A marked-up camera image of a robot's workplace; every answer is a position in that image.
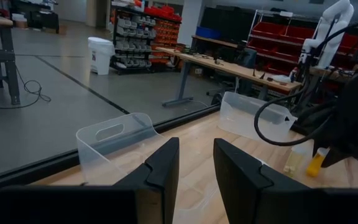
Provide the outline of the dark metal-legged work table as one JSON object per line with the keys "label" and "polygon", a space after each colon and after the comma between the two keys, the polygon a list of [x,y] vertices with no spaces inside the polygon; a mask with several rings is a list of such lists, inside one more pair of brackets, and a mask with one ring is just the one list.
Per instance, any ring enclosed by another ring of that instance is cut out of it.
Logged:
{"label": "dark metal-legged work table", "polygon": [[0,16],[0,88],[3,87],[3,83],[7,83],[11,104],[18,105],[21,102],[12,28],[13,22]]}

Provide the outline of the black office chair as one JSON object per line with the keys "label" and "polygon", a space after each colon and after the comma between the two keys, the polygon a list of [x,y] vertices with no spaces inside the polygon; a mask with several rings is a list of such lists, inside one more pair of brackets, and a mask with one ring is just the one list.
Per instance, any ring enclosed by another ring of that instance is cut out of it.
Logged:
{"label": "black office chair", "polygon": [[[234,57],[234,63],[245,68],[255,68],[256,51],[244,48]],[[223,95],[227,91],[236,92],[249,96],[252,92],[252,82],[245,79],[241,80],[227,72],[216,70],[214,79],[219,84],[219,88],[208,90],[206,94],[212,96],[211,105],[221,104]]]}

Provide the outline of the white trash can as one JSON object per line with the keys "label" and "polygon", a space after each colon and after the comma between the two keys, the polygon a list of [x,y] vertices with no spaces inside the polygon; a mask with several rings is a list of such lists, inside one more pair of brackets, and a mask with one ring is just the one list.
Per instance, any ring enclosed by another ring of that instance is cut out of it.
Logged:
{"label": "white trash can", "polygon": [[88,37],[91,71],[97,75],[108,75],[111,57],[115,55],[113,42],[99,37]]}

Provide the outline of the rack with orange-red bins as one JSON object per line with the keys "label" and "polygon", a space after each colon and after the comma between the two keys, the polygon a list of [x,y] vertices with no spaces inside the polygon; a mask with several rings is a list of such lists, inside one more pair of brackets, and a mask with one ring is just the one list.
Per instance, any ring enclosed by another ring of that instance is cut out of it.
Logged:
{"label": "rack with orange-red bins", "polygon": [[152,53],[149,60],[152,63],[161,63],[168,67],[174,67],[177,64],[175,57],[160,51],[158,48],[177,49],[181,16],[175,12],[173,7],[167,4],[146,7],[144,12],[149,16],[155,16],[153,28],[155,37],[150,44]]}

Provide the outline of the rack with grey bins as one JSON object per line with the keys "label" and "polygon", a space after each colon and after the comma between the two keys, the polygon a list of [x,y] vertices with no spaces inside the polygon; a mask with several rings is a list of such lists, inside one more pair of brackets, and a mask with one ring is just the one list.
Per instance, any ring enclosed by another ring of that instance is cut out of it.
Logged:
{"label": "rack with grey bins", "polygon": [[111,24],[115,50],[110,59],[111,68],[118,75],[151,71],[151,43],[157,35],[156,20],[132,9],[114,7]]}

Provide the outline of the blue storage bin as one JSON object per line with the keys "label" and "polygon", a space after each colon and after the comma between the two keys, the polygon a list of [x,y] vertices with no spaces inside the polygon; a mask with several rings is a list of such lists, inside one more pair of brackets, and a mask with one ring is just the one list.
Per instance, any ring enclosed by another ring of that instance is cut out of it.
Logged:
{"label": "blue storage bin", "polygon": [[196,28],[195,35],[204,37],[207,39],[219,39],[221,37],[220,31],[215,30],[215,29],[206,28],[206,27],[200,27],[200,26],[198,26]]}

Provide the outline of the long wooden workbench grey legs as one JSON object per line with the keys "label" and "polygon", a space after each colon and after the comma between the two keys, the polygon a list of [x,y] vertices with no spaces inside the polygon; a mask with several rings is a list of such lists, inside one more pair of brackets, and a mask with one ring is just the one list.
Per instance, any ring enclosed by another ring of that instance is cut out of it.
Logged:
{"label": "long wooden workbench grey legs", "polygon": [[176,96],[173,100],[163,101],[162,106],[164,107],[171,106],[171,105],[178,105],[181,103],[187,103],[193,100],[192,96],[189,97],[183,96],[186,86],[186,79],[189,74],[189,69],[192,63],[207,68],[212,68],[220,72],[226,72],[236,77],[243,78],[251,82],[262,85],[262,89],[258,95],[258,99],[260,100],[265,100],[267,98],[269,89],[271,88],[276,88],[279,90],[283,90],[285,92],[293,93],[294,91],[298,90],[301,87],[301,83],[299,82],[284,84],[276,81],[268,81],[267,79],[272,78],[273,74],[258,72],[254,69],[245,68],[235,63],[222,61],[220,64],[217,64],[211,57],[206,58],[200,55],[195,56],[195,55],[183,54],[178,50],[167,49],[163,47],[157,47],[157,50],[164,53],[168,53],[173,56],[177,56],[179,59],[183,60],[183,67],[181,69],[181,81],[177,89]]}

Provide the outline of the orange pill bottle white cap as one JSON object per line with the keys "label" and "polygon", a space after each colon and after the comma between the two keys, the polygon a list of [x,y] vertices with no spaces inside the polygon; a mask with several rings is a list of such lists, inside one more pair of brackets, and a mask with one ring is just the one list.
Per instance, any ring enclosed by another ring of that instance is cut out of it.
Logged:
{"label": "orange pill bottle white cap", "polygon": [[316,154],[313,156],[312,160],[310,161],[307,169],[306,174],[310,177],[317,177],[320,169],[322,167],[322,164],[328,155],[330,149],[329,148],[319,148],[316,151]]}

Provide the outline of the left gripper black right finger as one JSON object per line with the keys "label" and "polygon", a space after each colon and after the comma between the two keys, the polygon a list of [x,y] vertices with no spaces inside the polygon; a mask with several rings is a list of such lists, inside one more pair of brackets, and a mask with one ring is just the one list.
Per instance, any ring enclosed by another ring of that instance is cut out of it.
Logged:
{"label": "left gripper black right finger", "polygon": [[221,138],[213,159],[230,224],[358,224],[358,189],[310,188]]}

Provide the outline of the shelf with large red bins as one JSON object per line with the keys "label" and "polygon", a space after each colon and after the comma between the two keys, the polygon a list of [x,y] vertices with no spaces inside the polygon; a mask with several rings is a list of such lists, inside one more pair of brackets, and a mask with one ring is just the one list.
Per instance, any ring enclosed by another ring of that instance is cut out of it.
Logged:
{"label": "shelf with large red bins", "polygon": [[318,34],[320,17],[256,10],[247,46],[257,52],[264,71],[288,75],[298,65],[306,39]]}

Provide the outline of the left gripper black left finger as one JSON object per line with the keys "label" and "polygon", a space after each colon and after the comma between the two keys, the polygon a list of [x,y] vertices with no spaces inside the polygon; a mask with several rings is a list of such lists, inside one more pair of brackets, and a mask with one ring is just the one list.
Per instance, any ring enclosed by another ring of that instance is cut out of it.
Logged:
{"label": "left gripper black left finger", "polygon": [[169,139],[113,185],[0,189],[0,224],[172,224],[180,141]]}

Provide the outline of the clear plastic bin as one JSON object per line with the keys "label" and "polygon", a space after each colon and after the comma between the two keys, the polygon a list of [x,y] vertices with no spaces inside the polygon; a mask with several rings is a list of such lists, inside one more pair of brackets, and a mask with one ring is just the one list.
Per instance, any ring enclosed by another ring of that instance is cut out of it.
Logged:
{"label": "clear plastic bin", "polygon": [[76,133],[81,173],[90,185],[115,184],[170,138],[180,140],[180,170],[173,224],[213,224],[223,210],[213,165],[213,140],[200,129],[161,135],[144,113],[81,128]]}
{"label": "clear plastic bin", "polygon": [[[260,138],[254,128],[254,116],[264,104],[265,101],[227,91],[221,102],[218,127],[259,141]],[[286,107],[272,104],[261,112],[259,129],[272,141],[286,142],[289,130],[296,120],[297,117]]]}

